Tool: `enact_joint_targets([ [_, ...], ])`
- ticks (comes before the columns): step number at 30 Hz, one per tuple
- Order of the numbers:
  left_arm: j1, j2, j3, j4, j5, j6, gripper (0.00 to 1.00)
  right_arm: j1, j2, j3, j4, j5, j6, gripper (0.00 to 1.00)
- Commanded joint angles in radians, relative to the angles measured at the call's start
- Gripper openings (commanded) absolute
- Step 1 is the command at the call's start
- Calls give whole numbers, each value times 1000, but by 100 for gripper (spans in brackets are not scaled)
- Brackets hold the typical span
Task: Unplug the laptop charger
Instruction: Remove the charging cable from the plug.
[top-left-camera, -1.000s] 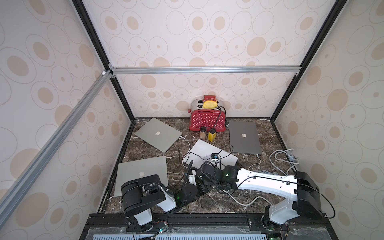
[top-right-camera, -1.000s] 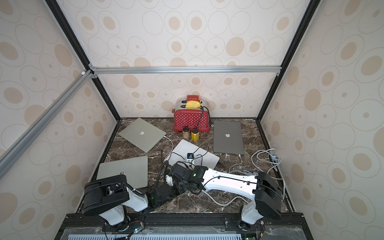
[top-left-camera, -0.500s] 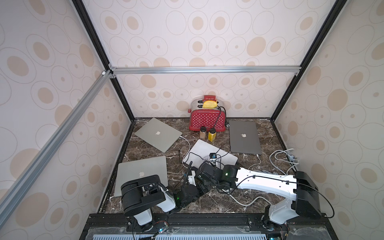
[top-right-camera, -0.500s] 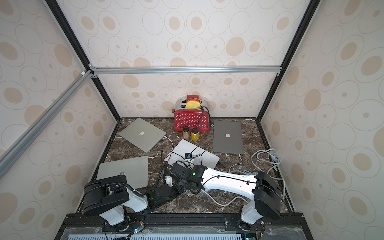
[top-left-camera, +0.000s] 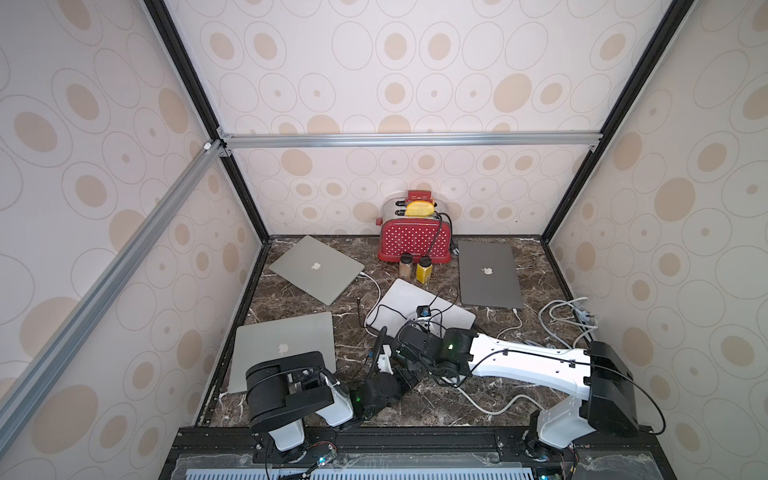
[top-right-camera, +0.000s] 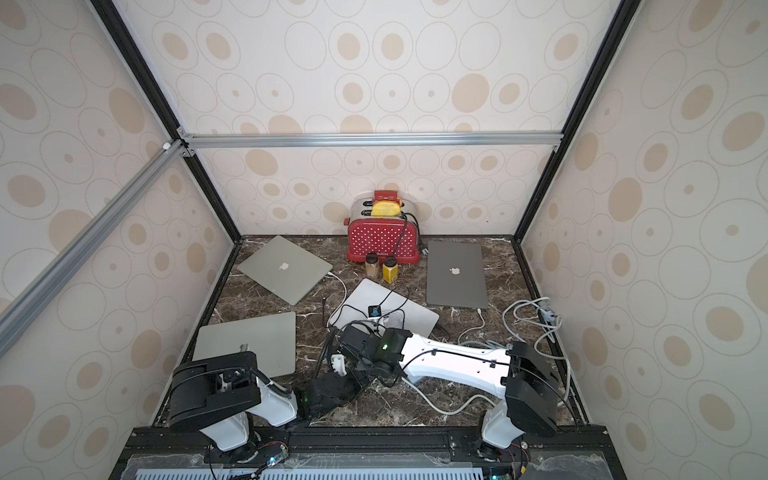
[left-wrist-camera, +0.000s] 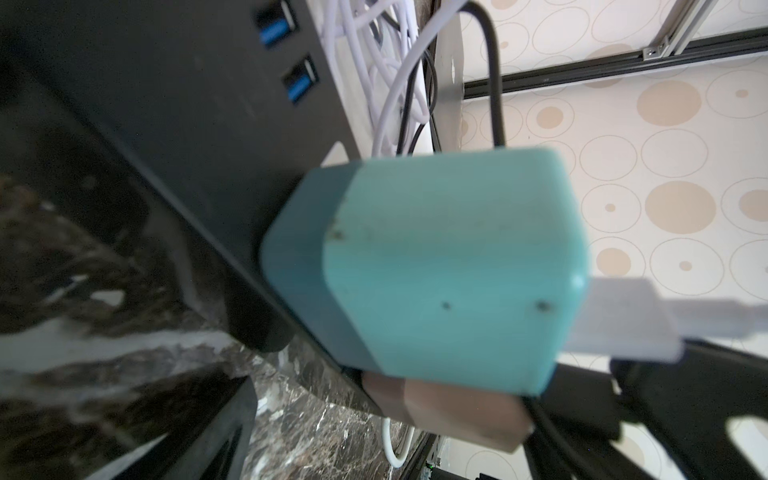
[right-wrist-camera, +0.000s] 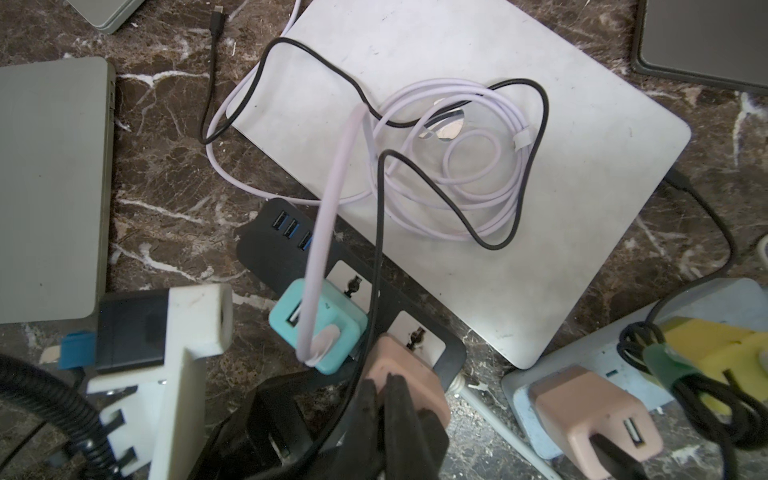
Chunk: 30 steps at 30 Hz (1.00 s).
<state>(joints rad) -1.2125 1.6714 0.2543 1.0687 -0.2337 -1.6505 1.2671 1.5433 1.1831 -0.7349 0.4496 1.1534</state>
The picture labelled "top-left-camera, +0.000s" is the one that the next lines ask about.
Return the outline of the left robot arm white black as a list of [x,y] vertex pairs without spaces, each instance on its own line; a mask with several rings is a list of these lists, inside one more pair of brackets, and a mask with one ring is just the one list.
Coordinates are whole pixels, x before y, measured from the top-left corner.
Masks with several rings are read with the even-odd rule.
[[288,452],[306,445],[307,416],[317,414],[330,427],[358,426],[398,403],[423,377],[417,367],[385,354],[350,384],[330,372],[318,351],[264,361],[245,374],[249,427]]

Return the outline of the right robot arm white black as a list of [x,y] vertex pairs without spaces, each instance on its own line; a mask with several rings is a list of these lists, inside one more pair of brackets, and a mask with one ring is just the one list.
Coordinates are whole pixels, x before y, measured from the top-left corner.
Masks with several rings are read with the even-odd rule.
[[499,377],[564,393],[564,400],[530,416],[523,442],[532,458],[566,450],[593,432],[619,438],[655,433],[638,421],[635,393],[642,388],[604,342],[551,349],[471,329],[448,328],[436,335],[418,324],[402,327],[394,341],[402,358],[447,387],[459,389],[471,377]]

